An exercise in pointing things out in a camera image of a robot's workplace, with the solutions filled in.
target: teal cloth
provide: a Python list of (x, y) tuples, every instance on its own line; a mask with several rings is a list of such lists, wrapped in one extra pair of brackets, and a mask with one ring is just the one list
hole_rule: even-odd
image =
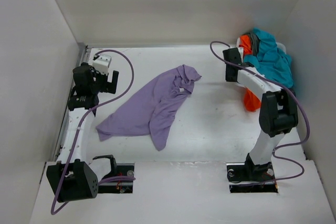
[(252, 32), (260, 39), (259, 53), (257, 56), (246, 55), (244, 62), (252, 63), (267, 79), (280, 82), (287, 88), (293, 87), (290, 56), (277, 47), (273, 35), (258, 28), (254, 28)]

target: gray wall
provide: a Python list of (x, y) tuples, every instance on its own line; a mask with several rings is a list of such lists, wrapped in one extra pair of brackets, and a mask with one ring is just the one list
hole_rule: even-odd
[(276, 34), (297, 0), (56, 0), (87, 44), (233, 42), (253, 26)]
[[(336, 0), (299, 0), (278, 38), (293, 58), (297, 95), (311, 123), (305, 146), (336, 214)], [(301, 136), (305, 127), (299, 125)]]
[(0, 0), (0, 223), (29, 223), (77, 54), (55, 0)]

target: purple cloth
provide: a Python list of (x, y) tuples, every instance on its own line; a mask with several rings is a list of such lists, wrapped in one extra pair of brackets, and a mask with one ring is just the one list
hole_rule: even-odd
[(151, 134), (155, 148), (161, 151), (178, 108), (200, 78), (194, 68), (186, 65), (160, 74), (96, 127), (99, 139)]

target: orange cloth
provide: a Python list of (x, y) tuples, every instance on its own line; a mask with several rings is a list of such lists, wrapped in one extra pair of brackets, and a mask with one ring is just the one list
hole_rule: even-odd
[[(240, 47), (244, 48), (244, 55), (253, 55), (251, 41), (247, 35), (240, 36)], [(260, 109), (261, 102), (259, 99), (248, 89), (246, 89), (246, 93), (244, 96), (244, 106), (247, 111), (255, 112), (257, 109)]]

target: cable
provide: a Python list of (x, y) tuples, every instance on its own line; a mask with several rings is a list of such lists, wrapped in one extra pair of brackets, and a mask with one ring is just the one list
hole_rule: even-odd
[(301, 103), (295, 97), (295, 95), (286, 86), (284, 86), (283, 84), (281, 84), (281, 83), (279, 83), (277, 81), (272, 81), (272, 80), (266, 79), (265, 77), (263, 77), (263, 76), (261, 76), (259, 74), (256, 74), (256, 73), (254, 73), (253, 71), (251, 71), (249, 69), (246, 69), (246, 68), (244, 68), (244, 67), (242, 67), (240, 65), (237, 65), (237, 64), (234, 64), (234, 63), (231, 63), (229, 61), (226, 61), (226, 60), (222, 59), (220, 56), (218, 56), (218, 54), (215, 53), (215, 51), (214, 51), (214, 49), (212, 47), (212, 45), (214, 43), (223, 44), (223, 45), (225, 45), (225, 46), (227, 46), (229, 48), (230, 48), (230, 45), (227, 44), (227, 43), (221, 42), (221, 41), (212, 41), (210, 43), (210, 50), (213, 53), (213, 55), (216, 58), (218, 58), (219, 60), (221, 60), (222, 62), (224, 62), (225, 64), (233, 66), (233, 67), (236, 67), (236, 68), (239, 68), (239, 69), (244, 70), (244, 71), (247, 71), (247, 72), (253, 74), (254, 76), (258, 77), (262, 81), (267, 81), (267, 82), (273, 83), (273, 84), (281, 87), (282, 89), (284, 89), (289, 94), (289, 96), (294, 100), (294, 102), (296, 103), (296, 105), (298, 106), (298, 108), (301, 111), (301, 114), (303, 116), (303, 120), (304, 120), (304, 122), (306, 124), (306, 136), (304, 137), (304, 139), (302, 141), (296, 142), (296, 143), (279, 145), (279, 146), (275, 147), (274, 150), (273, 150), (273, 152), (272, 152), (273, 157), (275, 157), (277, 159), (282, 159), (282, 160), (290, 161), (290, 162), (295, 163), (298, 166), (300, 166), (302, 171), (299, 174), (296, 174), (296, 175), (293, 175), (293, 176), (289, 176), (289, 177), (284, 177), (284, 178), (270, 179), (270, 180), (266, 180), (266, 181), (259, 182), (259, 183), (243, 184), (242, 186), (257, 186), (257, 185), (262, 185), (262, 184), (267, 183), (267, 182), (276, 182), (276, 181), (279, 181), (279, 180), (286, 180), (286, 179), (292, 179), (292, 178), (300, 177), (302, 174), (304, 174), (305, 168), (299, 162), (297, 162), (295, 160), (292, 160), (292, 159), (287, 158), (287, 157), (280, 157), (280, 156), (275, 155), (275, 151), (278, 150), (278, 149), (280, 149), (280, 148), (284, 148), (284, 147), (288, 147), (288, 146), (302, 145), (302, 144), (304, 144), (305, 142), (308, 141), (309, 136), (310, 136), (310, 125), (309, 125), (309, 120), (308, 120), (308, 117), (306, 115), (306, 112), (304, 111)]
[[(112, 50), (112, 49), (106, 49), (106, 50), (102, 50), (102, 51), (99, 51), (98, 53), (96, 53), (96, 57), (98, 57), (99, 54), (103, 53), (103, 52), (114, 52), (116, 54), (119, 54), (121, 55), (127, 62), (128, 64), (130, 65), (131, 67), (131, 71), (132, 71), (132, 79), (131, 79), (131, 82), (129, 84), (129, 86), (127, 87), (127, 89), (119, 96), (109, 100), (109, 101), (106, 101), (106, 102), (103, 102), (101, 104), (98, 104), (96, 106), (94, 106), (93, 108), (90, 108), (84, 115), (83, 117), (81, 118), (81, 120), (79, 121), (78, 123), (78, 129), (76, 130), (76, 134), (75, 134), (75, 138), (74, 138), (74, 142), (72, 143), (72, 147), (71, 147), (71, 150), (70, 150), (70, 153), (69, 153), (69, 156), (68, 156), (68, 159), (65, 163), (65, 166), (64, 166), (64, 169), (63, 169), (63, 172), (62, 172), (62, 175), (61, 175), (61, 178), (59, 180), (59, 183), (58, 183), (58, 186), (57, 186), (57, 189), (56, 189), (56, 192), (55, 192), (55, 197), (54, 197), (54, 200), (52, 201), (52, 204), (51, 204), (51, 214), (52, 215), (55, 215), (57, 214), (68, 202), (65, 202), (63, 205), (61, 205), (58, 209), (55, 210), (55, 206), (56, 206), (56, 202), (57, 202), (57, 199), (58, 199), (58, 196), (59, 196), (59, 193), (61, 191), (61, 187), (62, 187), (62, 184), (63, 184), (63, 181), (64, 181), (64, 178), (65, 178), (65, 174), (67, 172), (67, 169), (69, 167), (69, 164), (70, 164), (70, 160), (71, 160), (71, 157), (73, 155), (73, 152), (75, 150), (75, 147), (76, 147), (76, 142), (77, 142), (77, 138), (78, 138), (78, 135), (79, 135), (79, 131), (80, 131), (80, 127), (82, 126), (82, 123), (84, 121), (84, 119), (86, 118), (86, 116), (93, 110), (101, 107), (101, 106), (104, 106), (105, 104), (108, 104), (110, 102), (113, 102), (121, 97), (123, 97), (132, 87), (133, 85), (133, 82), (134, 82), (134, 69), (133, 69), (133, 65), (131, 63), (131, 61), (129, 60), (129, 58), (127, 58), (126, 55), (124, 55), (123, 53), (119, 52), (119, 51), (116, 51), (116, 50)], [(103, 179), (99, 182), (99, 184), (102, 184), (102, 183), (105, 183), (105, 182), (110, 182), (110, 181), (114, 181), (113, 180), (114, 177), (111, 177), (111, 178), (107, 178), (107, 179)], [(128, 177), (128, 176), (123, 176), (121, 178), (121, 176), (118, 176), (116, 178), (117, 180), (135, 180), (134, 177)]]

